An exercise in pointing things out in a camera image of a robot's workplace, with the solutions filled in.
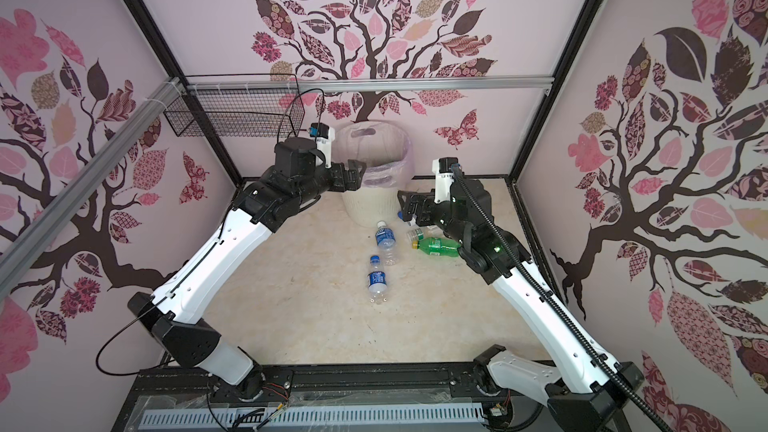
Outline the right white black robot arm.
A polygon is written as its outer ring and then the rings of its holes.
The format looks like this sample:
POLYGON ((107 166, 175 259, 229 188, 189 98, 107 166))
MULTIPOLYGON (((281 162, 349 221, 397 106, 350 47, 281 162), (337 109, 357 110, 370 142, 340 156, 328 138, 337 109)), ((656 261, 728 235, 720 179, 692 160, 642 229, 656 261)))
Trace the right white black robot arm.
POLYGON ((641 371, 620 362, 577 323, 516 237, 498 227, 482 184, 446 174, 429 192, 400 191, 402 219, 435 226, 459 244, 460 258, 509 302, 549 354, 546 366, 504 348, 480 368, 497 388, 547 408, 564 431, 598 431, 629 403, 644 407, 641 371))

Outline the Pepsi water bottle blue label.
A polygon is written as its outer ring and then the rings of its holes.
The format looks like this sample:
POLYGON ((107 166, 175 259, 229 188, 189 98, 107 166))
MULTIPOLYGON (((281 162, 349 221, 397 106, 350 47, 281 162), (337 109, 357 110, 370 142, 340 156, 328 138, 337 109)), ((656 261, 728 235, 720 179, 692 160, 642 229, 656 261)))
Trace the Pepsi water bottle blue label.
POLYGON ((388 282, 381 259, 378 255, 369 258, 368 292, 372 303, 384 303, 387 300, 388 282))

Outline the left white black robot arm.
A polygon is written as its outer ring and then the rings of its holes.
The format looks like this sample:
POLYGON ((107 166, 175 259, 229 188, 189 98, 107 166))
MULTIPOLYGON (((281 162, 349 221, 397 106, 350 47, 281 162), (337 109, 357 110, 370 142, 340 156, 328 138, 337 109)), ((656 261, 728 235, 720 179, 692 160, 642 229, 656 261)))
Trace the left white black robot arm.
POLYGON ((200 368, 246 398, 261 390, 261 368, 204 321, 205 310, 240 264, 288 219, 325 192, 358 190, 366 171, 357 160, 332 161, 329 139, 290 137, 274 152, 274 165, 237 195, 194 256, 165 284, 150 294, 135 294, 128 303, 179 365, 200 368))

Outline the clear bottle bird label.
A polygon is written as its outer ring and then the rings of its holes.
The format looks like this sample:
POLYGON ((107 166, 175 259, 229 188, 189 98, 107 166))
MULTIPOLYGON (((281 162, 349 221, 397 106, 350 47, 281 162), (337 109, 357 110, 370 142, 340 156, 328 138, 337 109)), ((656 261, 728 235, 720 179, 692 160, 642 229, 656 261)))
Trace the clear bottle bird label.
POLYGON ((409 242, 420 241, 427 237, 435 237, 440 234, 440 229, 437 226, 421 226, 412 227, 406 232, 407 240, 409 242))

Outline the green bottle yellow cap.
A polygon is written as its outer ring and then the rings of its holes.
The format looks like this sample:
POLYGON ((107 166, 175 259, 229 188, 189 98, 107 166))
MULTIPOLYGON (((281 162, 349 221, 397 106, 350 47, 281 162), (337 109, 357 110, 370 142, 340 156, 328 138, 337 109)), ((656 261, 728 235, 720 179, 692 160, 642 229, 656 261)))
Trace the green bottle yellow cap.
POLYGON ((459 256, 459 247, 460 244, 456 241, 438 237, 424 237, 412 242, 414 250, 419 250, 429 256, 438 257, 456 258, 459 256))

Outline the Pocari Sweat bottle white cap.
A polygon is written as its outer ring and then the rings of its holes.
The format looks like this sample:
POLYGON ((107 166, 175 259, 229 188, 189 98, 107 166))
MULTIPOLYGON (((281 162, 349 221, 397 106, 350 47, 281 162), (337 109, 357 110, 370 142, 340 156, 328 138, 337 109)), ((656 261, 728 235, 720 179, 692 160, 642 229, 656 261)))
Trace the Pocari Sweat bottle white cap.
POLYGON ((392 266, 397 262, 397 242, 393 230, 385 221, 376 224, 375 241, 380 259, 385 265, 392 266))

